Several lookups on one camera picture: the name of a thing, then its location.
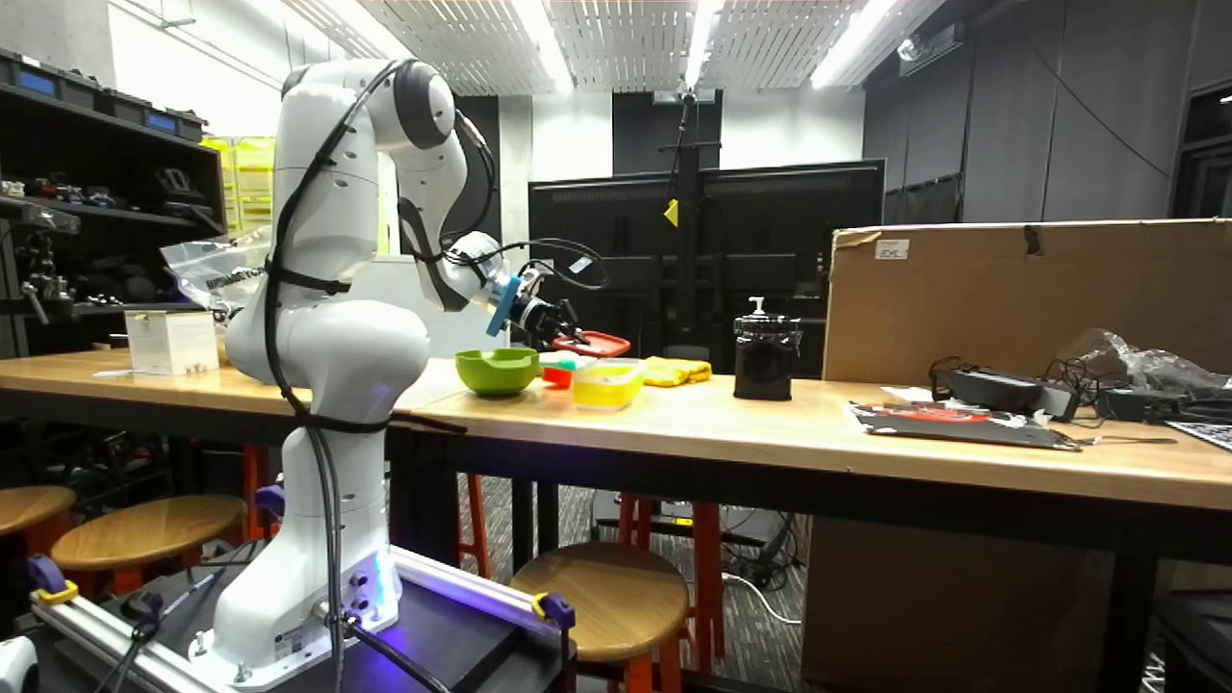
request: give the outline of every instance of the white container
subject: white container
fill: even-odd
[[[219,336],[209,310],[123,310],[133,377],[188,377],[219,371]]]

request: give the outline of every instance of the plastic bag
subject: plastic bag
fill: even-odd
[[[163,258],[183,300],[209,310],[237,310],[264,273],[269,240],[188,240],[163,246]]]
[[[1210,391],[1232,390],[1228,372],[1214,372],[1170,349],[1138,349],[1118,331],[1085,331],[1056,354],[1056,381],[1092,390]]]

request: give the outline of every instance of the green bowl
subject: green bowl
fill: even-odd
[[[540,349],[499,346],[499,349],[458,349],[453,371],[478,396],[514,396],[540,377]]]

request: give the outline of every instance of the computer screen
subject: computer screen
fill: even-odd
[[[721,372],[734,367],[730,318],[767,297],[806,318],[802,377],[815,377],[833,232],[880,224],[880,161],[707,168],[690,243],[667,218],[668,199],[674,175],[532,182],[532,243],[576,240],[600,258],[594,276],[608,273],[600,291],[555,291],[635,354],[690,346]]]

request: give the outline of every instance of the brown cardboard box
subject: brown cardboard box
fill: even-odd
[[[925,386],[960,354],[1034,377],[1089,328],[1228,372],[1228,297],[1228,218],[857,227],[834,234],[821,372]],[[1082,693],[1103,599],[1098,550],[812,519],[806,685]]]
[[[849,693],[1089,693],[1114,562],[1085,550],[812,525],[806,681]]]
[[[834,234],[821,372],[926,381],[939,358],[1038,377],[1089,328],[1232,371],[1232,218],[946,224]]]

